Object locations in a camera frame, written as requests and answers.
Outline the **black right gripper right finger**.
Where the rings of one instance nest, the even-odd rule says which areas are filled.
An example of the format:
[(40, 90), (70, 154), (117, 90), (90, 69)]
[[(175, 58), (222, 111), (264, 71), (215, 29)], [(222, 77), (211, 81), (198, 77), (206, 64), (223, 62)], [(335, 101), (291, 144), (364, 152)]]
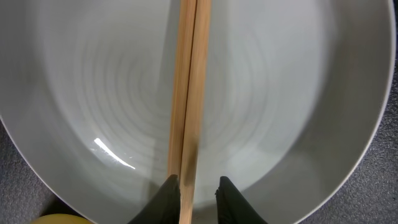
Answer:
[(227, 176), (220, 177), (215, 196), (218, 224), (267, 224)]

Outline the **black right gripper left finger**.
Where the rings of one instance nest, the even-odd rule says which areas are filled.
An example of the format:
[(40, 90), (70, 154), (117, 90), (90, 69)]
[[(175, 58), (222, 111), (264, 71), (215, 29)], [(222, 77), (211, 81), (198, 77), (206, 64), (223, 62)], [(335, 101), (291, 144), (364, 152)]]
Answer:
[(128, 224), (179, 224), (180, 206), (178, 176), (172, 174)]

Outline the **wooden chopstick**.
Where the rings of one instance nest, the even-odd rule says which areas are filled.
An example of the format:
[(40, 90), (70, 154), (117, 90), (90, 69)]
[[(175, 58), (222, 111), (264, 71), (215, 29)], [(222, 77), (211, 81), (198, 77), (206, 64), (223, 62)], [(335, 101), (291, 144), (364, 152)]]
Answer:
[(197, 1), (181, 0), (175, 56), (174, 88), (170, 117), (167, 175), (179, 175), (187, 108), (188, 81), (192, 56)]
[(181, 206), (179, 224), (192, 222), (198, 145), (203, 117), (206, 62), (211, 17), (211, 0), (198, 0), (193, 30), (192, 56), (180, 171)]

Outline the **yellow bowl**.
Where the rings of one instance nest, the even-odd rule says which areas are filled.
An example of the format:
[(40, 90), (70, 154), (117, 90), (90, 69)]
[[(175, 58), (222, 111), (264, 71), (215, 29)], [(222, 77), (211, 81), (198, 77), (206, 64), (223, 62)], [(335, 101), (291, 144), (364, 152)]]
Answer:
[(89, 220), (69, 215), (69, 214), (51, 214), (39, 217), (31, 221), (30, 224), (93, 224)]

